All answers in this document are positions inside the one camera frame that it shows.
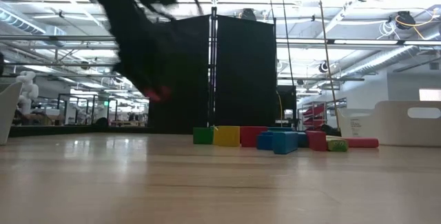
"blue block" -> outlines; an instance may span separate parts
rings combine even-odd
[[[275,154],[289,154],[297,148],[297,132],[275,132],[273,134],[273,151]]]
[[[261,132],[257,136],[257,150],[273,150],[273,133]]]
[[[293,132],[292,128],[271,127],[268,128],[270,132]]]
[[[304,132],[298,133],[298,147],[309,148],[308,136]]]

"rope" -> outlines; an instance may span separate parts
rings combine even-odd
[[[337,130],[340,131],[340,122],[339,122],[338,113],[337,113],[336,92],[334,90],[334,84],[332,82],[331,66],[330,66],[330,62],[329,62],[328,45],[327,45],[327,39],[326,39],[325,15],[323,14],[323,2],[322,2],[322,0],[320,0],[319,3],[320,3],[320,11],[321,11],[321,14],[322,14],[323,40],[325,41],[326,63],[327,63],[327,66],[328,66],[329,82],[331,82],[332,101],[334,102],[334,112],[335,112],[336,119],[337,119]]]

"cable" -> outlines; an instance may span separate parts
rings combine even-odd
[[[416,27],[413,27],[413,29],[416,31],[416,33],[421,37],[421,39],[426,39],[424,36],[422,36],[422,34],[420,33],[420,31],[418,31],[418,29],[416,29]]]
[[[326,52],[326,63],[328,66],[328,75],[329,75],[329,82],[331,83],[331,90],[332,90],[332,100],[334,102],[334,112],[336,115],[336,120],[337,120],[337,130],[340,131],[340,122],[339,122],[339,118],[338,118],[338,113],[337,113],[337,100],[336,100],[336,91],[334,90],[334,84],[332,83],[332,73],[331,73],[331,66],[330,66],[330,62],[329,62],[329,53],[328,53],[328,44],[326,42],[326,27],[325,27],[325,18],[324,16],[324,11],[323,11],[323,2],[322,0],[320,0],[320,11],[322,14],[322,28],[323,28],[323,40],[325,41],[325,52]]]
[[[292,74],[292,62],[291,62],[291,49],[289,48],[289,37],[288,37],[288,24],[287,24],[287,11],[285,7],[285,0],[282,0],[283,5],[283,16],[285,18],[285,32],[287,33],[287,47],[288,47],[288,59],[289,59],[289,72],[291,74],[292,88],[294,89],[294,75]]]
[[[278,96],[278,102],[280,104],[280,127],[283,128],[283,108],[282,108],[282,99],[280,98],[280,95],[278,91],[276,90],[277,96]]]
[[[401,22],[401,21],[398,20],[398,17],[400,17],[399,15],[395,17],[395,21],[398,22],[401,25],[408,26],[408,27],[420,27],[420,26],[423,26],[423,25],[431,23],[435,19],[435,15],[436,15],[436,10],[433,11],[433,16],[432,16],[432,18],[430,20],[428,20],[428,21],[426,21],[424,23],[420,23],[420,24],[408,24],[408,23]]]

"black partition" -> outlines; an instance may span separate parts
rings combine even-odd
[[[178,41],[164,75],[172,88],[172,98],[150,102],[147,125],[158,132],[191,133],[193,127],[205,127],[208,122],[209,16],[161,25],[173,29],[173,39]]]
[[[215,125],[271,126],[276,119],[274,25],[217,16]]]

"red block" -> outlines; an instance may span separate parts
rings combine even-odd
[[[240,143],[242,147],[256,147],[257,136],[268,131],[267,127],[240,127]]]
[[[349,147],[377,148],[380,143],[376,138],[343,138],[347,140]]]
[[[325,132],[306,131],[306,135],[308,137],[310,149],[319,152],[326,152],[328,150]]]

